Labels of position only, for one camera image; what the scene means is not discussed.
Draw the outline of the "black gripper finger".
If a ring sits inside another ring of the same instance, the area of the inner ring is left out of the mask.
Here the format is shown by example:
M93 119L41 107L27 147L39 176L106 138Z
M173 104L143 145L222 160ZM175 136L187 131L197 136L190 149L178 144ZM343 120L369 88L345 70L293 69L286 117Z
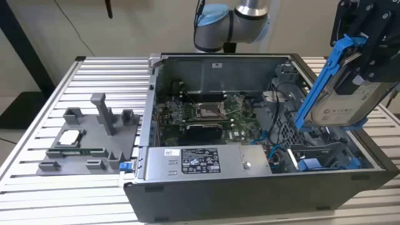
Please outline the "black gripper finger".
M350 30L351 24L355 21L357 1L341 0L338 3L335 21L331 34L331 47L345 37L345 34Z
M361 27L369 36L361 58L362 77L374 83L400 81L400 15L370 12Z

